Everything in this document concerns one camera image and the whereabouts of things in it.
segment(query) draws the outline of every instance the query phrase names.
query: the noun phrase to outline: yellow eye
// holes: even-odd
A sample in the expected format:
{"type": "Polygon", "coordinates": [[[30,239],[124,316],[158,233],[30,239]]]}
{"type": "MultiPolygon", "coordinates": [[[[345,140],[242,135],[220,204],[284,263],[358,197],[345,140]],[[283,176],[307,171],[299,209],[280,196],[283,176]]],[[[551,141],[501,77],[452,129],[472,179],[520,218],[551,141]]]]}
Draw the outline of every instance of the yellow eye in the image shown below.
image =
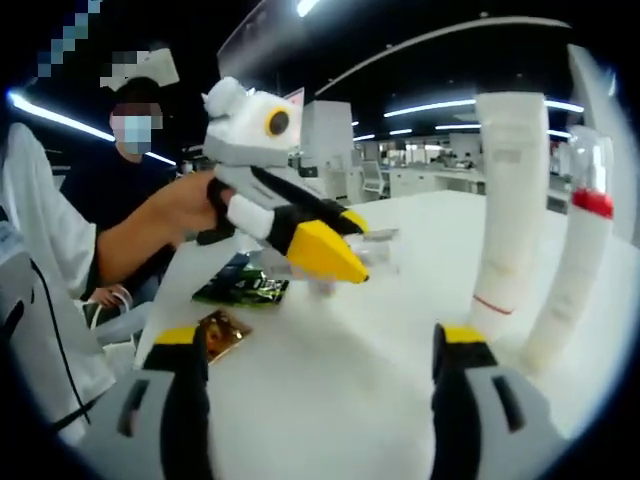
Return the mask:
{"type": "Polygon", "coordinates": [[[289,113],[281,107],[274,108],[265,122],[264,129],[270,137],[277,137],[287,131],[289,113]]]}

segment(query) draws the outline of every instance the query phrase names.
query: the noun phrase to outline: black shirt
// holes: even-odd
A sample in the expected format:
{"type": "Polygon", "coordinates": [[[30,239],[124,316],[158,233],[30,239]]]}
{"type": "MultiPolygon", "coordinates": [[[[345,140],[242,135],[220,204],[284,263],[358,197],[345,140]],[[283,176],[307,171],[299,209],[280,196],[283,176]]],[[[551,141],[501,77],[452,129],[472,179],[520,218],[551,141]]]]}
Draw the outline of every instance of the black shirt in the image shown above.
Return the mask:
{"type": "MultiPolygon", "coordinates": [[[[126,220],[172,177],[171,170],[158,160],[143,156],[142,162],[132,163],[113,145],[73,165],[60,191],[87,221],[106,230],[126,220]]],[[[149,276],[166,267],[172,255],[170,246],[157,252],[123,283],[125,288],[134,293],[149,276]]]]}

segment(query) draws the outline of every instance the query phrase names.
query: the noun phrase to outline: white bottle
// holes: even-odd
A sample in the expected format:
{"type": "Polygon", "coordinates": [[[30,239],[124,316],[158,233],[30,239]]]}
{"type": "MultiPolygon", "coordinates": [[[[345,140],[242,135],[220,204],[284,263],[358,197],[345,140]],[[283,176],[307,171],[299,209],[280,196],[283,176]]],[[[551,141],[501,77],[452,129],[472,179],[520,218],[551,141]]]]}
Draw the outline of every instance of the white bottle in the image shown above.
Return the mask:
{"type": "Polygon", "coordinates": [[[582,126],[571,129],[573,192],[567,234],[551,290],[524,346],[533,374],[558,358],[582,317],[613,227],[611,140],[582,126]]]}
{"type": "Polygon", "coordinates": [[[487,207],[469,323],[489,340],[526,296],[549,189],[549,119],[538,93],[476,96],[487,207]]]}

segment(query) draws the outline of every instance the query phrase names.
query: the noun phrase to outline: yellow plastic part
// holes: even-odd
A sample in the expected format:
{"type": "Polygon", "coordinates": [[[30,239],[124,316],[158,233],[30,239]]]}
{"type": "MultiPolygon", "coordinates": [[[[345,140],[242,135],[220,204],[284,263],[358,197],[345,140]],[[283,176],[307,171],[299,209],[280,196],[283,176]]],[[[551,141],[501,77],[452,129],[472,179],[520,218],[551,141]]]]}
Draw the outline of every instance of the yellow plastic part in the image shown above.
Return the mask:
{"type": "Polygon", "coordinates": [[[341,216],[358,225],[364,233],[367,233],[369,231],[369,225],[367,224],[367,221],[362,218],[359,213],[356,213],[353,210],[345,210],[344,212],[342,212],[341,216]]]}
{"type": "Polygon", "coordinates": [[[196,326],[192,327],[180,327],[172,328],[161,333],[156,338],[155,344],[164,345],[178,345],[178,344],[191,344],[193,343],[193,337],[196,334],[196,326]]]}
{"type": "Polygon", "coordinates": [[[369,278],[367,267],[344,239],[320,220],[298,225],[287,259],[321,279],[362,283],[369,278]]]}
{"type": "Polygon", "coordinates": [[[289,115],[289,112],[287,111],[286,108],[282,108],[282,107],[276,107],[273,110],[271,110],[271,112],[269,112],[269,115],[267,115],[267,120],[264,122],[264,131],[267,134],[268,137],[271,138],[275,138],[278,135],[276,135],[275,133],[273,133],[271,131],[271,120],[273,119],[273,117],[275,117],[277,114],[279,113],[286,113],[287,115],[289,115]]]}
{"type": "Polygon", "coordinates": [[[486,343],[487,340],[475,328],[442,325],[447,343],[486,343]]]}

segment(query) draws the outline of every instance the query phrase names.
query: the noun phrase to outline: white cloth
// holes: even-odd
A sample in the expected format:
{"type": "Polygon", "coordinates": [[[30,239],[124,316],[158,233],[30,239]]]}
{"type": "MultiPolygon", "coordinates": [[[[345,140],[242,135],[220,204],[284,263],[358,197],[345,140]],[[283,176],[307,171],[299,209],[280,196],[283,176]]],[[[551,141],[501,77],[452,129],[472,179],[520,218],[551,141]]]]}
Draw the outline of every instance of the white cloth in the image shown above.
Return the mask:
{"type": "MultiPolygon", "coordinates": [[[[58,191],[44,149],[25,125],[10,128],[1,180],[0,203],[44,274],[74,383],[83,403],[88,402],[114,382],[102,348],[73,302],[87,287],[96,226],[58,191]]],[[[46,419],[54,422],[79,408],[39,279],[34,304],[11,345],[46,419]]],[[[65,429],[63,437],[76,441],[84,431],[82,422],[65,429]]]]}

